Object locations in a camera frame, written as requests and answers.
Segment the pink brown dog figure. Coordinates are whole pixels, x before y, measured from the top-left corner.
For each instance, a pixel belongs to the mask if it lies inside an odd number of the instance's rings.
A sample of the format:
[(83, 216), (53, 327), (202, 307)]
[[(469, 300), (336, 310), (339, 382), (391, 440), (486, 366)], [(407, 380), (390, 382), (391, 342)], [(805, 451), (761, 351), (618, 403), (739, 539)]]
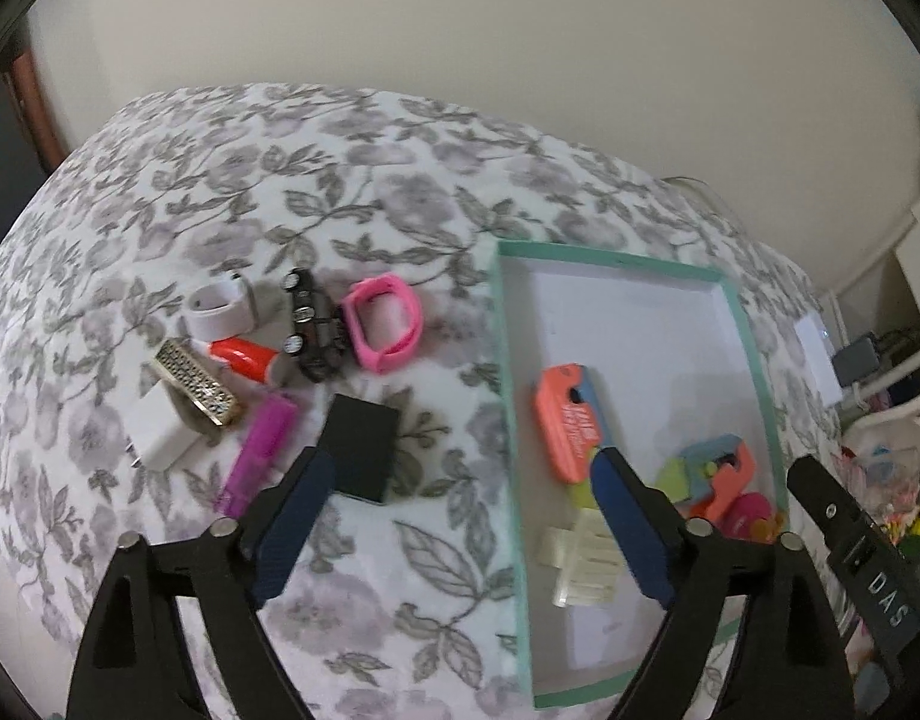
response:
[(745, 493), (730, 505), (722, 520), (722, 532), (733, 539), (753, 543), (772, 543), (787, 525), (784, 511), (779, 511), (761, 493)]

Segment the cream plastic toy chair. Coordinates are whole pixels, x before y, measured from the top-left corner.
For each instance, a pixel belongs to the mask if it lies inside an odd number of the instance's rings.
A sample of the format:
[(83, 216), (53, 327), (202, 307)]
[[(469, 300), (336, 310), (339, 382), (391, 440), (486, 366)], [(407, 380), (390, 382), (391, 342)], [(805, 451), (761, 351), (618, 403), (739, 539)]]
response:
[(613, 601), (626, 561), (600, 511), (582, 509), (570, 530), (547, 528), (538, 553), (541, 566), (558, 571), (553, 603), (603, 606)]

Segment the purple lighter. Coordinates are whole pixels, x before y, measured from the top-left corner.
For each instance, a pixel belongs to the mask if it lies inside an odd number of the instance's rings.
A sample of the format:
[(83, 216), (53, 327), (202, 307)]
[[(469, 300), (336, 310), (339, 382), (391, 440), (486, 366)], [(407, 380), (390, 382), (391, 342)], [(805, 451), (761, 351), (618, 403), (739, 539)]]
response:
[(299, 405), (282, 395), (269, 395), (259, 405), (240, 454), (225, 479), (214, 510), (222, 517), (240, 518), (265, 488), (271, 468), (299, 418)]

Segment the white wall charger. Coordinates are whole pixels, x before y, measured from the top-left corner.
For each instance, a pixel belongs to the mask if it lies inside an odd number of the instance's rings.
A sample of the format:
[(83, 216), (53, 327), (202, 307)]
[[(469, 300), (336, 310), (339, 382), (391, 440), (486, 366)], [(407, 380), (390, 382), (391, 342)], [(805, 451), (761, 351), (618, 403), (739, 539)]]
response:
[(206, 437), (196, 408), (167, 382), (157, 382), (124, 417), (128, 450), (136, 465), (163, 473)]

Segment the gold patterned lighter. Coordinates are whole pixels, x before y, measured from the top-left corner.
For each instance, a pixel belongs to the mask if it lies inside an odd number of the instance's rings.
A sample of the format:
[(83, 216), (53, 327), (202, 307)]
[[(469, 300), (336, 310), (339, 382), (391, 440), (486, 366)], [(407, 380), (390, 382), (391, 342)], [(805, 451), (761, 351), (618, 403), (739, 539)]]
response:
[(167, 338), (155, 353), (152, 366), (158, 377), (188, 400), (215, 427), (232, 426), (242, 415), (236, 395), (204, 366), (181, 341)]

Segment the black wall charger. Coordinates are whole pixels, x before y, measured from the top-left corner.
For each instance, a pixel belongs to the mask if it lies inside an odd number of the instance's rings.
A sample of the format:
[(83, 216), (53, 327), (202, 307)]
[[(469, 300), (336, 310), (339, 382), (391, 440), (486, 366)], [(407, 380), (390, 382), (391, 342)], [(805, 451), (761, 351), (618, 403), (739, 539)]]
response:
[(339, 494), (382, 505), (393, 472), (400, 411), (336, 395), (316, 447), (334, 460)]

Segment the coral blue yellow toy knife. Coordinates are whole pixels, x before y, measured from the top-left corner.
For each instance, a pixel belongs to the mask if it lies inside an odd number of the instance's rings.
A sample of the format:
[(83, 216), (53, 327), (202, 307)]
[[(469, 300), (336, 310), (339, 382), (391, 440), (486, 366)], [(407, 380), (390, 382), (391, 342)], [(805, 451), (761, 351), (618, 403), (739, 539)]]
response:
[(533, 395), (536, 421), (554, 476), (577, 509), (596, 509), (590, 465), (604, 447), (615, 444), (604, 417), (592, 374), (576, 362), (541, 372)]

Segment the black toy car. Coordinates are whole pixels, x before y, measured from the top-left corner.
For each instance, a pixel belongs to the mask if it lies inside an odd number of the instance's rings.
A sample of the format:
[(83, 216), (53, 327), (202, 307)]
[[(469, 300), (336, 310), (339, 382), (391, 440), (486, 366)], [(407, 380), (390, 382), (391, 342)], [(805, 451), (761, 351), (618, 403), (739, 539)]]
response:
[(282, 278), (282, 289), (289, 296), (292, 323), (282, 351), (310, 382), (331, 379), (341, 371), (349, 353), (349, 335), (341, 309), (310, 270), (292, 268)]

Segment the clear plastic bag of trinkets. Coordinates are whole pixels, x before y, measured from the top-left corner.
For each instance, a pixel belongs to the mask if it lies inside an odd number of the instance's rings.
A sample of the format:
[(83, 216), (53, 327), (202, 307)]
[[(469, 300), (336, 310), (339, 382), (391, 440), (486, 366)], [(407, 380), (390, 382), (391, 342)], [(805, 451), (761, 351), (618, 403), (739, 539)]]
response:
[(846, 488), (907, 561), (920, 562), (920, 424), (868, 415), (842, 437)]

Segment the red white glue bottle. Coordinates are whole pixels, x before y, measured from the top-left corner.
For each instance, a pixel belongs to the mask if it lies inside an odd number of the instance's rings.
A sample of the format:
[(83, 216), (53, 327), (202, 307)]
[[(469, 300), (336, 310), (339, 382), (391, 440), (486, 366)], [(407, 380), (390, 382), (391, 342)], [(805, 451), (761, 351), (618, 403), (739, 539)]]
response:
[(269, 346), (240, 337), (214, 341), (193, 340), (191, 344), (198, 353), (224, 364), (243, 379), (269, 387), (281, 387), (284, 383), (284, 358), (279, 351)]

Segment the teal white shallow box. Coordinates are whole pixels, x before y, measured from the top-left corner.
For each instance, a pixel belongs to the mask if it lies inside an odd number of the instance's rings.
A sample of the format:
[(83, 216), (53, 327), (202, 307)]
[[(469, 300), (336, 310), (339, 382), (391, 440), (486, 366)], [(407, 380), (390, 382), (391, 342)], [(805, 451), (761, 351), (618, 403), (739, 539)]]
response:
[(554, 605), (541, 564), (551, 528), (577, 509), (554, 478), (536, 418), (549, 367), (587, 369), (608, 433), (643, 483), (679, 450), (735, 434), (750, 489), (787, 509), (774, 400), (738, 293), (722, 271), (565, 244), (502, 241), (492, 268), (497, 362), (507, 418), (510, 525), (522, 691), (538, 709), (618, 695), (660, 624), (631, 574), (600, 606)]

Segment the white shelf furniture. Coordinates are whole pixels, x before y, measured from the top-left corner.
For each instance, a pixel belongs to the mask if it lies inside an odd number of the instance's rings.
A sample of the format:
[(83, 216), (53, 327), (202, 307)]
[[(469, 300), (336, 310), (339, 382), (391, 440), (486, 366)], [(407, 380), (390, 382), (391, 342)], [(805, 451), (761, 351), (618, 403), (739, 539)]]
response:
[(920, 427), (920, 199), (835, 295), (846, 299), (854, 289), (870, 296), (881, 362), (844, 390), (844, 427), (873, 429), (893, 419)]

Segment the floral fleece blanket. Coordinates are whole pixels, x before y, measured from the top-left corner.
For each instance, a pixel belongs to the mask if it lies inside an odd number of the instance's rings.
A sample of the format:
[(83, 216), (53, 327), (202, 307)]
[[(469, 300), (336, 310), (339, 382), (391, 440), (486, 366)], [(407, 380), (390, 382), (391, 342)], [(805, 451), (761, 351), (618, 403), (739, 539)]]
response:
[(247, 278), (261, 343), (289, 328), (281, 281), (332, 294), (382, 273), (418, 289), (421, 351), (386, 377), (299, 382), (300, 442), (334, 395), (400, 411), (385, 505), (335, 497), (263, 614), (322, 718), (526, 718), (515, 671), (507, 431), (494, 358), (497, 244), (560, 242), (722, 271), (775, 405), (780, 452), (830, 454), (839, 421), (795, 324), (807, 275), (647, 172), (523, 124), (418, 96), (243, 85), (123, 107), (30, 200), (0, 247), (0, 555), (66, 679), (119, 535), (212, 520), (238, 440), (167, 472), (129, 460), (129, 408), (197, 288)]

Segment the pink smart watch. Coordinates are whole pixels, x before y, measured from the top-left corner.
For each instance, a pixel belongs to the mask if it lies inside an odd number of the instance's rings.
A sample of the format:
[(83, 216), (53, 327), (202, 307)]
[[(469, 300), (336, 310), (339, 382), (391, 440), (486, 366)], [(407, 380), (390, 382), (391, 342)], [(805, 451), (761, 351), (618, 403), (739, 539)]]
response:
[(352, 349), (373, 374), (400, 369), (416, 355), (424, 314), (416, 291), (393, 273), (355, 283), (341, 301)]

